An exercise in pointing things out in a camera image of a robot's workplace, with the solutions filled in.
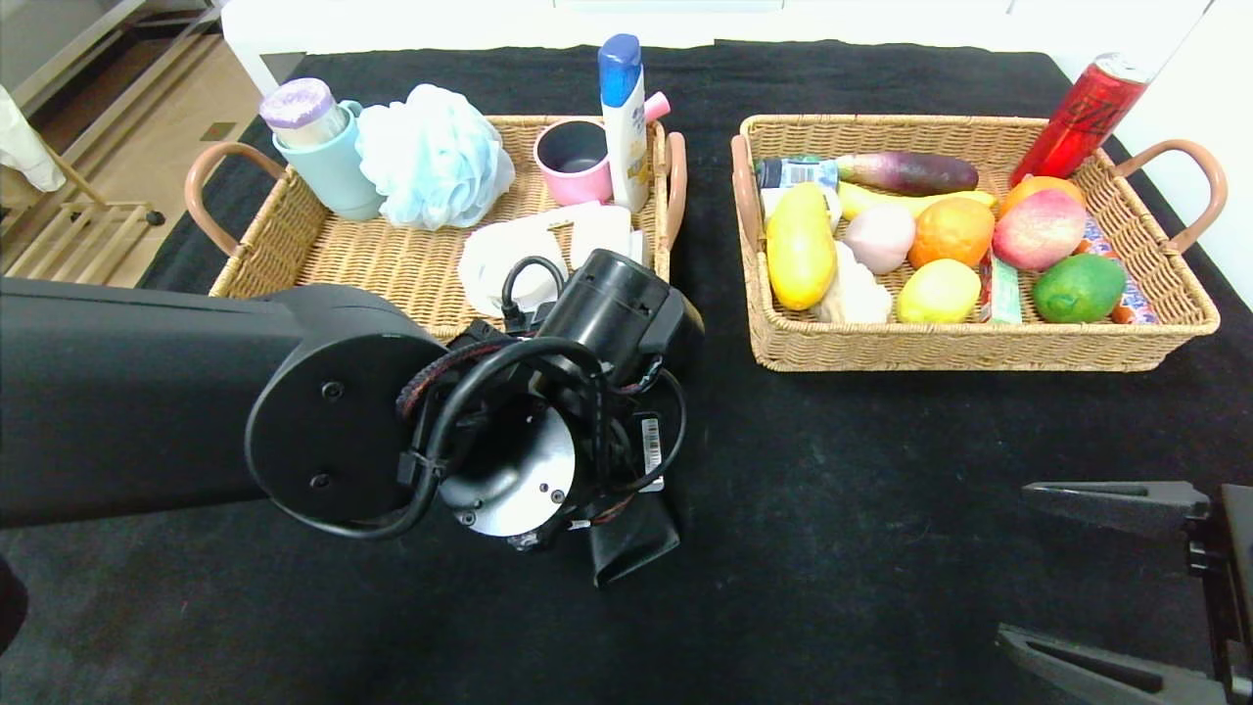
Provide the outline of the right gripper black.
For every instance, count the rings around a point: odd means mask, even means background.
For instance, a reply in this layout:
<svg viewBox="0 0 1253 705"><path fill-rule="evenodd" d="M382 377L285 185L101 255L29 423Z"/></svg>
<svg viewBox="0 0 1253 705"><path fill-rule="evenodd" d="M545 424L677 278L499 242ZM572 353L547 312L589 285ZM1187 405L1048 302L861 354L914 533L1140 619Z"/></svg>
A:
<svg viewBox="0 0 1253 705"><path fill-rule="evenodd" d="M1249 704L1252 488L1222 485L1210 498L1190 482L1036 482L1031 507L1144 538L1182 538L1202 576L1215 680L1200 671L997 625L997 646L1019 667L1088 704Z"/></svg>

